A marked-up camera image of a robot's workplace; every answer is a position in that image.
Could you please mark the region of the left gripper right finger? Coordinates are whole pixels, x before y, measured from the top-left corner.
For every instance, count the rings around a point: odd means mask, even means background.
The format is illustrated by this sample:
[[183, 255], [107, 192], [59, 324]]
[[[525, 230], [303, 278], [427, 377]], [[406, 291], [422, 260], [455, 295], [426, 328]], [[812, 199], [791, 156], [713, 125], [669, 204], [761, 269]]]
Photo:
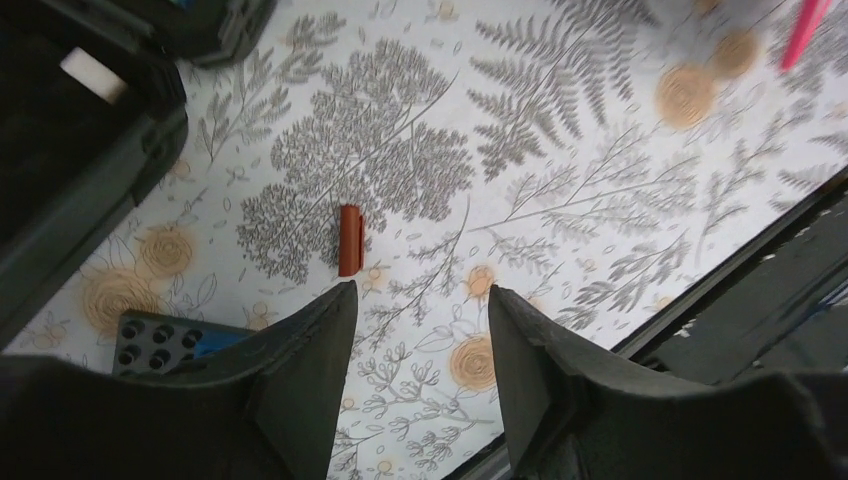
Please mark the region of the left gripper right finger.
[[843, 479], [847, 377], [709, 386], [660, 373], [493, 287], [489, 331], [517, 479]]

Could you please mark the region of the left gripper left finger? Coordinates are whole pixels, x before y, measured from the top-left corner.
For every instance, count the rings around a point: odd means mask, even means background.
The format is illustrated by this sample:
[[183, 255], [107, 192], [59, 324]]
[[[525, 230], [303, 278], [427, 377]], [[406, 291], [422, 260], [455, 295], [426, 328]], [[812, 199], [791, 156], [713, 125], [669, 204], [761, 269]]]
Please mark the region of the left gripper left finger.
[[323, 479], [358, 314], [354, 282], [164, 375], [1, 360], [5, 479]]

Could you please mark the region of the brown marker cap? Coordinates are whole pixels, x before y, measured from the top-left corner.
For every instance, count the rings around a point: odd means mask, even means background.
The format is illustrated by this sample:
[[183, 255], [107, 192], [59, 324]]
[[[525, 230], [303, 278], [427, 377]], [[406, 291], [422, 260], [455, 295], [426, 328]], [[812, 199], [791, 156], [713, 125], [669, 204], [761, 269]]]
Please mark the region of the brown marker cap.
[[338, 275], [360, 272], [365, 258], [365, 217], [358, 206], [342, 205], [339, 217]]

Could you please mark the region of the pink framed whiteboard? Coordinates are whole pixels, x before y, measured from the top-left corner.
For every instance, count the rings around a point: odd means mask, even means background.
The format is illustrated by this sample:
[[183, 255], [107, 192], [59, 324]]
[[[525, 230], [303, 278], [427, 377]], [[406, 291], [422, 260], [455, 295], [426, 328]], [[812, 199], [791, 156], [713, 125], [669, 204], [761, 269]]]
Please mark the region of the pink framed whiteboard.
[[790, 71], [799, 61], [817, 27], [827, 14], [831, 0], [804, 0], [781, 59], [780, 70]]

